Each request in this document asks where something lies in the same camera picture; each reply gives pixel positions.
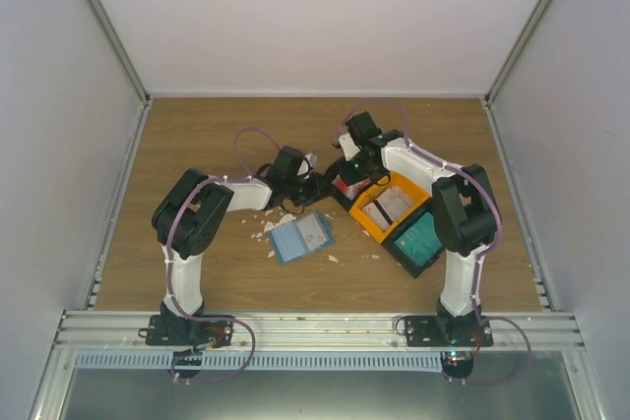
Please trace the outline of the blue leather card holder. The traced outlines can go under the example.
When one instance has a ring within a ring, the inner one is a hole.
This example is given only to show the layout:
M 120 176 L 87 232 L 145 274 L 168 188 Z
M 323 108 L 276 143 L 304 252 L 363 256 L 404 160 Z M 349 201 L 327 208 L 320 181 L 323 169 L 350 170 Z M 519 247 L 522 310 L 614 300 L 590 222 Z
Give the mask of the blue leather card holder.
M 330 241 L 324 247 L 321 247 L 316 251 L 311 252 L 306 249 L 306 246 L 299 235 L 296 223 L 309 213 L 300 218 L 295 218 L 291 221 L 286 221 L 285 223 L 277 225 L 269 232 L 269 240 L 274 254 L 281 266 L 286 266 L 300 259 L 306 258 L 336 243 L 336 239 L 332 231 L 332 225 L 326 216 L 319 210 L 314 210 L 312 212 L 317 212 L 319 214 L 330 236 Z

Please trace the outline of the white card with red dots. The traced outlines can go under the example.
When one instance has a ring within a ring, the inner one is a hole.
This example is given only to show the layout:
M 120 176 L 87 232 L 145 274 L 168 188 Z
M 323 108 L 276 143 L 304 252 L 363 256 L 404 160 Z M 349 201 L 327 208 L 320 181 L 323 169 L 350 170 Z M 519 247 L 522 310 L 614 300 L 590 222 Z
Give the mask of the white card with red dots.
M 317 212 L 304 216 L 296 226 L 308 251 L 316 251 L 330 241 L 330 236 Z

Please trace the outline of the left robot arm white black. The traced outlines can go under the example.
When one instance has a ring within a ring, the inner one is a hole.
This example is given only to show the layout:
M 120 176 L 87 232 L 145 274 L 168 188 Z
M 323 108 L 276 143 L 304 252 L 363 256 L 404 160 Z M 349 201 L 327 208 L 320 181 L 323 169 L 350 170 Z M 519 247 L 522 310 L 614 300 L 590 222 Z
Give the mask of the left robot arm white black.
M 212 176 L 189 168 L 152 216 L 164 255 L 166 292 L 160 314 L 169 317 L 169 334 L 182 345 L 200 339 L 204 301 L 202 261 L 225 215 L 241 210 L 272 210 L 285 202 L 309 207 L 331 196 L 335 174 L 314 169 L 316 157 L 282 147 L 273 162 L 245 177 Z

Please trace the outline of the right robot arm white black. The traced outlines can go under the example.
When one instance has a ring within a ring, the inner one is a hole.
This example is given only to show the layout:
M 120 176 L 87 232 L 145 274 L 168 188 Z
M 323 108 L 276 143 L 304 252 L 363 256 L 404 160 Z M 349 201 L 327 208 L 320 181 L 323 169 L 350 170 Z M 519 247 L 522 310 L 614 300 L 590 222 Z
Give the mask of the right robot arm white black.
M 454 164 L 420 148 L 406 130 L 384 132 L 367 112 L 345 119 L 337 146 L 344 153 L 338 174 L 346 183 L 397 173 L 430 195 L 434 231 L 446 253 L 436 334 L 446 345 L 461 344 L 480 325 L 484 259 L 503 235 L 485 170 L 477 164 Z

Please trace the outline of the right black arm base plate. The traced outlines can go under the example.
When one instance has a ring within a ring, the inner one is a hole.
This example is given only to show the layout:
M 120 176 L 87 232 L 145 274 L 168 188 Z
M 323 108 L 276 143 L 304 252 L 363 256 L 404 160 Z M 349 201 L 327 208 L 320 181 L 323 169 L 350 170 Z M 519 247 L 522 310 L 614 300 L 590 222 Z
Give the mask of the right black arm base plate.
M 394 331 L 403 335 L 408 347 L 490 347 L 493 336 L 473 313 L 453 318 L 449 314 L 406 315 L 396 319 Z

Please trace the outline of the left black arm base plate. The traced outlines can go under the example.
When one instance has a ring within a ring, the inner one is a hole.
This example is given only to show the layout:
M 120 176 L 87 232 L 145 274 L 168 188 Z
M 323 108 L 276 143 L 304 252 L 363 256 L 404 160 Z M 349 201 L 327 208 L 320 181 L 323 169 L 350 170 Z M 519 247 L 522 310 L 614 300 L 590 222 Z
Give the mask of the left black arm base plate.
M 152 315 L 138 336 L 149 346 L 187 346 L 220 348 L 231 345 L 232 323 L 194 322 L 171 312 Z

